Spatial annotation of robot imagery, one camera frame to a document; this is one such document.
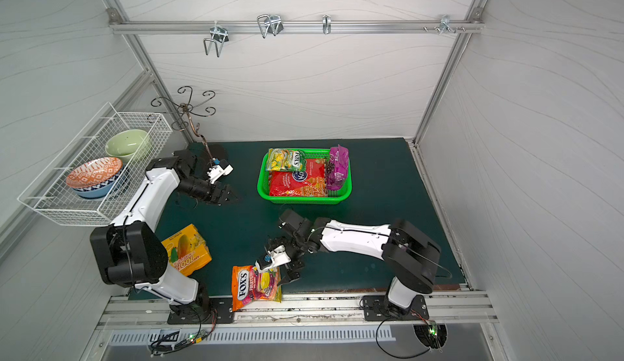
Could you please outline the green plastic basket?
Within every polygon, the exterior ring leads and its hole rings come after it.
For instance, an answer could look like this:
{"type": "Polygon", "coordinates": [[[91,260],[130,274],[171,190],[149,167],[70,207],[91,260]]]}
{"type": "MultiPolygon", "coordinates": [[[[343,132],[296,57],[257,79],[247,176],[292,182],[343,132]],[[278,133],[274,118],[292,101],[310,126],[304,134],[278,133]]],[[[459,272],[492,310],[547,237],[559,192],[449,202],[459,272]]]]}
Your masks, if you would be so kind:
{"type": "Polygon", "coordinates": [[[260,197],[272,203],[333,205],[353,190],[349,150],[271,148],[258,176],[260,197]]]}

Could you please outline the red candy bag with buildings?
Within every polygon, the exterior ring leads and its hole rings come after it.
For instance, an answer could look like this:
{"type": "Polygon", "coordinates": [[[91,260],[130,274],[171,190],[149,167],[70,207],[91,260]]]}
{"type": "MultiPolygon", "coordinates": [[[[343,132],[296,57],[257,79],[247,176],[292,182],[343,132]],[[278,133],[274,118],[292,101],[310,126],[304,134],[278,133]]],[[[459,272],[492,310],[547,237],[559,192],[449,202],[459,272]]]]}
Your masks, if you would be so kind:
{"type": "Polygon", "coordinates": [[[325,160],[311,159],[300,172],[271,172],[269,195],[274,197],[325,197],[325,160]]]}

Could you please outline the purple candy bag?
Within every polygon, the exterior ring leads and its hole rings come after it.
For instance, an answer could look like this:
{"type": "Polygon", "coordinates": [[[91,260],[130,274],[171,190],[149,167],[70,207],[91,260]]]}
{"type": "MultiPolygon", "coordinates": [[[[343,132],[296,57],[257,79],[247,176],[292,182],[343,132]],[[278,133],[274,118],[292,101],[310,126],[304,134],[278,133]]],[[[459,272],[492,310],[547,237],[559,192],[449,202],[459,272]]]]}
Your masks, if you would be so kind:
{"type": "Polygon", "coordinates": [[[325,167],[326,187],[340,190],[349,176],[349,150],[343,146],[332,147],[325,167]]]}

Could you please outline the orange Fox's candy bag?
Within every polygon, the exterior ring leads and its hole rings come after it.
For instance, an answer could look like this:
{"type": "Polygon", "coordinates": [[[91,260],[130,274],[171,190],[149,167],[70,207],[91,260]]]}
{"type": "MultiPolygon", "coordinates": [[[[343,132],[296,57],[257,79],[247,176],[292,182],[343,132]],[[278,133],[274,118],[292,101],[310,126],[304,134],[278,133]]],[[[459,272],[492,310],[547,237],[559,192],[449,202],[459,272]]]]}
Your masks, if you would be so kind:
{"type": "Polygon", "coordinates": [[[256,301],[280,303],[280,280],[278,269],[260,273],[255,266],[234,266],[231,284],[232,310],[237,312],[256,301]]]}

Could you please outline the green Fox's candy bag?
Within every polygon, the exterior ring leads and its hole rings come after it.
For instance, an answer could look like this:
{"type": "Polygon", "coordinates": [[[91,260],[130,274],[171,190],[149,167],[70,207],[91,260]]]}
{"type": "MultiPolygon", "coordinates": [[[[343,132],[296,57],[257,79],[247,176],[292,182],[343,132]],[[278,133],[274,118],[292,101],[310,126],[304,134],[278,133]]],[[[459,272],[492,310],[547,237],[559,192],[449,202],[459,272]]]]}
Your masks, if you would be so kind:
{"type": "Polygon", "coordinates": [[[268,172],[300,172],[306,168],[306,154],[298,149],[271,148],[267,153],[268,172]]]}

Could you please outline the yellow candy bag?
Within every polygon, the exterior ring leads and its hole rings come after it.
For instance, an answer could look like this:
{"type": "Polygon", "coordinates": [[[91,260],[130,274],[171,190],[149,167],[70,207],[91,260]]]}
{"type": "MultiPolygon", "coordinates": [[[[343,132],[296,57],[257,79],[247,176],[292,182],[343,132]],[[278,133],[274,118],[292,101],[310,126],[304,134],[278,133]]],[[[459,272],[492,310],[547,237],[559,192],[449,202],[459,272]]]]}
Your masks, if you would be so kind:
{"type": "Polygon", "coordinates": [[[193,224],[164,239],[162,245],[167,251],[170,265],[187,277],[212,261],[205,239],[193,224]]]}

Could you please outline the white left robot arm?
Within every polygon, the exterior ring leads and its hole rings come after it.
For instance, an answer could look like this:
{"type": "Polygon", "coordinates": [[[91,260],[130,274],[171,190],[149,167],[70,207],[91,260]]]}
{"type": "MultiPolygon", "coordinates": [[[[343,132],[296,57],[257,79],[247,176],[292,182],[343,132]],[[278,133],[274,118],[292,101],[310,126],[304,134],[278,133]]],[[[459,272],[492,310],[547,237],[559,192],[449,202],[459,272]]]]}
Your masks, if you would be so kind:
{"type": "Polygon", "coordinates": [[[133,198],[108,226],[97,227],[89,237],[104,283],[147,291],[172,307],[210,308],[206,289],[172,267],[166,248],[155,236],[171,194],[179,192],[200,202],[223,205],[235,199],[230,185],[219,179],[233,167],[212,159],[205,178],[197,177],[200,159],[189,150],[152,159],[133,198]]]}

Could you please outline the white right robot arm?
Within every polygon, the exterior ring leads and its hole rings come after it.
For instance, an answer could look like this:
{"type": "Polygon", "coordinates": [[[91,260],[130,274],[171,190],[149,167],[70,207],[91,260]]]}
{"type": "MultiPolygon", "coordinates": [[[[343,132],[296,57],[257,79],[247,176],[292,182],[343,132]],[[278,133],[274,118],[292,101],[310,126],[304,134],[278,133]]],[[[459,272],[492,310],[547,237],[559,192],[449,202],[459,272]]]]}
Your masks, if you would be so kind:
{"type": "Polygon", "coordinates": [[[255,262],[260,273],[278,269],[281,282],[301,277],[306,254],[348,252],[383,261],[393,273],[383,307],[394,317],[411,313],[417,296],[431,294],[436,283],[440,247],[409,221],[358,226],[318,217],[311,221],[288,209],[279,217],[285,237],[271,239],[255,262]]]}

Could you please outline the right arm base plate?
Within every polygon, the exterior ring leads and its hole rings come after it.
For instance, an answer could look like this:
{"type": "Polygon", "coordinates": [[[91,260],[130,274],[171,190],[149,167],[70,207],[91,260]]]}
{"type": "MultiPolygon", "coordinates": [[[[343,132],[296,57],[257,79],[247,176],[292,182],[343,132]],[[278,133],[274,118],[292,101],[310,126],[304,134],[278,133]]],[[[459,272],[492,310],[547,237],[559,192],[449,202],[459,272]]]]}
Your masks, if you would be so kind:
{"type": "Polygon", "coordinates": [[[426,300],[422,294],[416,294],[407,308],[391,303],[386,295],[365,295],[360,299],[359,307],[363,311],[364,320],[369,322],[381,322],[386,319],[399,321],[430,319],[426,300]]]}

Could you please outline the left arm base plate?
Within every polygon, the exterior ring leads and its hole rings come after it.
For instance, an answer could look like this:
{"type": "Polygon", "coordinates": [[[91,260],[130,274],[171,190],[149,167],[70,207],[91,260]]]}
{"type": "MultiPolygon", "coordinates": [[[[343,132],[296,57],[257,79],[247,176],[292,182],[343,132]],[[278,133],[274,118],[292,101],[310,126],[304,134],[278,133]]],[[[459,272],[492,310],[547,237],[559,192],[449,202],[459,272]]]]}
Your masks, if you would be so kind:
{"type": "Polygon", "coordinates": [[[167,317],[169,325],[204,325],[213,321],[217,325],[234,322],[231,297],[213,297],[203,304],[171,305],[167,317]]]}

